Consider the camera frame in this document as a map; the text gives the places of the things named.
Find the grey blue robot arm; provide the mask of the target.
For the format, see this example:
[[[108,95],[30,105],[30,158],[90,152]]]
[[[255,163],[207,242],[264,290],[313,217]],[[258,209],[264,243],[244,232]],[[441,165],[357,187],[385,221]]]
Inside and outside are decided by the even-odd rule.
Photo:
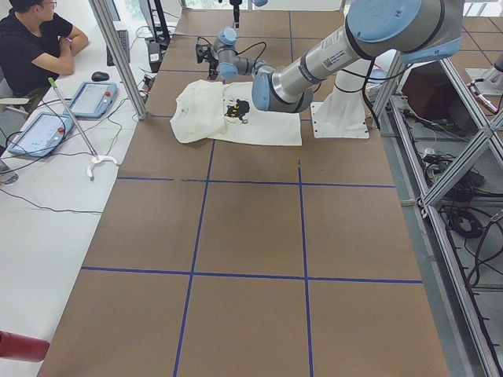
[[[313,86],[357,60],[373,60],[390,49],[403,64],[453,56],[461,45],[462,1],[355,1],[343,26],[283,68],[242,57],[237,32],[224,27],[213,43],[196,45],[196,59],[210,64],[209,79],[250,75],[254,106],[265,112],[300,113],[313,100]]]

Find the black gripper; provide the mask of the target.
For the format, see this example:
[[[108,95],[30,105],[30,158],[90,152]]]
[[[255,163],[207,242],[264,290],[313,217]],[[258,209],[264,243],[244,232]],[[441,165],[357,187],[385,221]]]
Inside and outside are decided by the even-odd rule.
[[[198,37],[196,40],[196,62],[202,64],[206,62],[208,66],[208,80],[217,79],[218,58],[213,50],[213,45],[204,37]]]

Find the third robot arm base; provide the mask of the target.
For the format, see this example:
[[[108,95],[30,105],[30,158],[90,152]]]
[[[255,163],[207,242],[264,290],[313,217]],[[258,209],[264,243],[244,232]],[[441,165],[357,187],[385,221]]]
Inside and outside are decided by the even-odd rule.
[[[502,94],[502,55],[491,68],[466,68],[465,71],[470,78],[469,85],[475,88],[477,94]]]

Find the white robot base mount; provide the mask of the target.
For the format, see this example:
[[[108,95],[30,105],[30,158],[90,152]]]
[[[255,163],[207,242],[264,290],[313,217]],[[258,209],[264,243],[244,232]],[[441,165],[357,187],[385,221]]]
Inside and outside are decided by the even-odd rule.
[[[344,71],[336,73],[332,92],[322,101],[310,105],[314,137],[368,139],[362,86],[365,65],[351,64],[360,76]]]

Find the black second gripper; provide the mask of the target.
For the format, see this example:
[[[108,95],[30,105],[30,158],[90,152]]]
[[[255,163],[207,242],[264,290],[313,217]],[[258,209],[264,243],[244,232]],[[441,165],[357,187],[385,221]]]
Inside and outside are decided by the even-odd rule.
[[[229,0],[230,5],[233,7],[233,24],[235,28],[240,27],[240,6],[242,4],[242,0]]]

